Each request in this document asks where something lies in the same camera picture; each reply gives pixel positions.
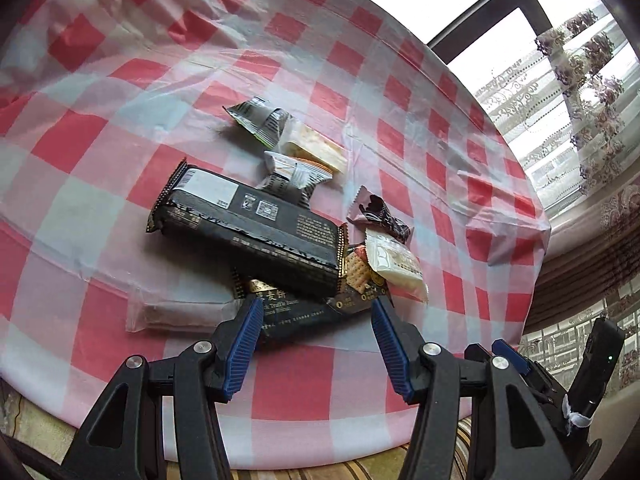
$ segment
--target qr code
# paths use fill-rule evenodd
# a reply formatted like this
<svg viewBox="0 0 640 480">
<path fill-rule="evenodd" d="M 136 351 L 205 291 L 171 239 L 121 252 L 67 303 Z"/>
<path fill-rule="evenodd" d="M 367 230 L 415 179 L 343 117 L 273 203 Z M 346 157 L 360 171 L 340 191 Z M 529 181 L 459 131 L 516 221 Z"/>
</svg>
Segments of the qr code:
<svg viewBox="0 0 640 480">
<path fill-rule="evenodd" d="M 275 221 L 276 216 L 278 215 L 278 206 L 270 202 L 260 200 L 258 203 L 258 209 L 255 210 L 255 213 L 268 218 L 269 220 Z"/>
</svg>

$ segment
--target checkered tablecloth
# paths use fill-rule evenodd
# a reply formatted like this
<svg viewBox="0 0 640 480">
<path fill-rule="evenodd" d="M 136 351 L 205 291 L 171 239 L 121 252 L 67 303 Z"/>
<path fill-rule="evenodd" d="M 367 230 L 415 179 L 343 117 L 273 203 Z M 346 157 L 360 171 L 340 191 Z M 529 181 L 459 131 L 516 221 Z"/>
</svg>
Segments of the checkered tablecloth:
<svg viewBox="0 0 640 480">
<path fill-rule="evenodd" d="M 314 211 L 342 222 L 364 185 L 414 227 L 430 302 L 394 303 L 426 340 L 518 342 L 549 233 L 540 203 L 469 92 L 370 1 L 34 0 L 0 69 L 0 372 L 67 422 L 127 356 L 192 341 L 126 333 L 134 292 L 220 292 L 146 217 L 184 156 L 264 177 L 222 109 L 253 95 L 349 150 L 346 183 L 319 186 Z M 371 454 L 407 442 L 415 417 L 366 317 L 256 354 L 218 408 L 237 468 Z"/>
</svg>

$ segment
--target table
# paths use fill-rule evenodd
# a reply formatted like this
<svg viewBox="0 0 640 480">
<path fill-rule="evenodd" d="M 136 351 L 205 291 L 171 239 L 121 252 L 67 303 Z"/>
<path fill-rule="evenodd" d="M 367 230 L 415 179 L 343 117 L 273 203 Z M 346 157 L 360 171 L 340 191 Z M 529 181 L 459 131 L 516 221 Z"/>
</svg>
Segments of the table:
<svg viewBox="0 0 640 480">
<path fill-rule="evenodd" d="M 550 229 L 540 203 L 468 91 L 370 1 L 34 0 L 0 68 L 0 372 L 53 415 L 78 426 L 126 356 L 194 341 L 125 332 L 128 305 L 228 294 L 223 265 L 198 272 L 144 229 L 184 156 L 261 180 L 261 147 L 222 109 L 256 94 L 349 150 L 315 212 L 342 222 L 364 185 L 414 227 L 430 301 L 394 304 L 426 340 L 518 343 Z M 407 442 L 414 417 L 366 317 L 257 354 L 219 408 L 235 468 L 372 454 Z"/>
</svg>

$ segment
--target floral curtain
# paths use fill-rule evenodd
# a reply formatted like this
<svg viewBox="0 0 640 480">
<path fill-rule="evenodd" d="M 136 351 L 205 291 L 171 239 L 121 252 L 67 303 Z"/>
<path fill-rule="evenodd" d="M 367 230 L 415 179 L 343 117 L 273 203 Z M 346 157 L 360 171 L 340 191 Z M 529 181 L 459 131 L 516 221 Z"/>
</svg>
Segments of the floral curtain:
<svg viewBox="0 0 640 480">
<path fill-rule="evenodd" d="M 553 219 L 640 155 L 640 64 L 603 5 L 536 38 L 475 92 Z"/>
</svg>

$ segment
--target barcode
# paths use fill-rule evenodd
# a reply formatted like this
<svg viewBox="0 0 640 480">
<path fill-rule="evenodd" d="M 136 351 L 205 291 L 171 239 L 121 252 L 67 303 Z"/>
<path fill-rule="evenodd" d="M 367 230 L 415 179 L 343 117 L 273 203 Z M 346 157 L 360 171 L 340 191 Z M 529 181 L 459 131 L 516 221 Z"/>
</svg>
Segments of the barcode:
<svg viewBox="0 0 640 480">
<path fill-rule="evenodd" d="M 175 189 L 182 189 L 191 180 L 191 177 L 196 174 L 196 169 L 192 168 L 188 170 L 180 179 L 180 182 L 175 186 Z"/>
</svg>

